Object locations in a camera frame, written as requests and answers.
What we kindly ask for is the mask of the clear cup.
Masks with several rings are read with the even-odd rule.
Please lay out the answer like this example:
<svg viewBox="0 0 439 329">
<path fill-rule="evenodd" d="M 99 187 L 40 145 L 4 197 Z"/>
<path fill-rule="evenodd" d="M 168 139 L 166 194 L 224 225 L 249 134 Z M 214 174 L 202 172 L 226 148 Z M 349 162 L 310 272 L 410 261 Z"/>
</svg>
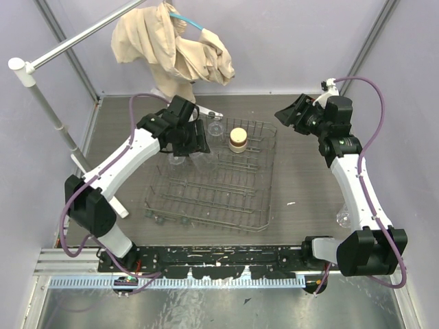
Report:
<svg viewBox="0 0 439 329">
<path fill-rule="evenodd" d="M 351 219 L 347 205 L 344 204 L 336 215 L 336 221 L 342 228 L 350 228 Z"/>
<path fill-rule="evenodd" d="M 170 177 L 179 178 L 185 174 L 185 169 L 187 168 L 186 157 L 169 154 L 167 160 Z"/>
<path fill-rule="evenodd" d="M 200 173 L 206 173 L 211 168 L 210 154 L 196 152 L 189 155 L 192 163 Z"/>
</svg>

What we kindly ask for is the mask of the clear tumbler from corner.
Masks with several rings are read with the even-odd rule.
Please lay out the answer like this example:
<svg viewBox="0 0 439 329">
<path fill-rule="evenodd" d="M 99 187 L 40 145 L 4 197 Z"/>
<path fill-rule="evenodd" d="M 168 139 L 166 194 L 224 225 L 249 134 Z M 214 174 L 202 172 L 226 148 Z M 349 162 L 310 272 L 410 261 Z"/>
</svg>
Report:
<svg viewBox="0 0 439 329">
<path fill-rule="evenodd" d="M 225 127 L 220 121 L 213 121 L 207 127 L 208 138 L 211 143 L 220 144 L 224 141 Z"/>
</svg>

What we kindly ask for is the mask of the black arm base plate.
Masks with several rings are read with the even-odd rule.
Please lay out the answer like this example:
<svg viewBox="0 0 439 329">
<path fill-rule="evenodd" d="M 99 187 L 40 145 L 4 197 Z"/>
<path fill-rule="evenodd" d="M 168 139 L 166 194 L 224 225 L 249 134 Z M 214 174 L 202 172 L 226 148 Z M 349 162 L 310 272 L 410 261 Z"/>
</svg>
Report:
<svg viewBox="0 0 439 329">
<path fill-rule="evenodd" d="M 161 273 L 168 279 L 212 280 L 242 276 L 247 269 L 250 278 L 258 280 L 295 278 L 300 272 L 320 273 L 326 270 L 324 260 L 306 260 L 299 246 L 142 246 L 121 263 L 131 273 Z"/>
</svg>

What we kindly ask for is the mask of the beige brown travel cup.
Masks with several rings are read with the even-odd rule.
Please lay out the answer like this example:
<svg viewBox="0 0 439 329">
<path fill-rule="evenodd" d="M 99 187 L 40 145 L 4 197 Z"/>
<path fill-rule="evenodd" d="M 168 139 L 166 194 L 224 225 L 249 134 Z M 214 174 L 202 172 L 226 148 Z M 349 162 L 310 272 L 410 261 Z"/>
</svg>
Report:
<svg viewBox="0 0 439 329">
<path fill-rule="evenodd" d="M 248 134 L 242 127 L 236 127 L 230 131 L 228 142 L 229 148 L 232 152 L 240 154 L 244 152 L 248 145 Z"/>
</svg>

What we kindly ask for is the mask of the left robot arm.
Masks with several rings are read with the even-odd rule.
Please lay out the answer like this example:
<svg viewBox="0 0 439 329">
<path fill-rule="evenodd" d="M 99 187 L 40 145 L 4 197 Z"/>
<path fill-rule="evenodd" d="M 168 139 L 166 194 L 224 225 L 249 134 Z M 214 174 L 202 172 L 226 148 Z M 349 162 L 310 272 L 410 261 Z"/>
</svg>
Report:
<svg viewBox="0 0 439 329">
<path fill-rule="evenodd" d="M 130 135 L 115 152 L 82 177 L 71 175 L 64 183 L 65 206 L 60 227 L 66 218 L 84 228 L 112 255 L 121 271 L 137 265 L 134 243 L 117 225 L 110 200 L 120 186 L 147 160 L 158 153 L 177 157 L 209 153 L 201 114 L 195 103 L 175 96 L 167 105 L 130 122 Z"/>
</svg>

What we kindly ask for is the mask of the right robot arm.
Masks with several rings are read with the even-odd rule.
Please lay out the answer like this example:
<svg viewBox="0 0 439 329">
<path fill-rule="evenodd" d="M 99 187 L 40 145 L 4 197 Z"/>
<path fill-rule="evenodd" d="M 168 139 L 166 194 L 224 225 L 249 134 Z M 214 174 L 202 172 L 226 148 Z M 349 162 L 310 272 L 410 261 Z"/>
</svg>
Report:
<svg viewBox="0 0 439 329">
<path fill-rule="evenodd" d="M 340 186 L 350 215 L 351 234 L 343 241 L 308 236 L 302 242 L 301 262 L 315 270 L 325 261 L 344 276 L 384 276 L 394 273 L 407 246 L 407 234 L 384 213 L 360 156 L 362 146 L 351 134 L 353 102 L 339 95 L 317 101 L 301 94 L 275 117 L 303 135 L 318 138 L 319 152 Z"/>
</svg>

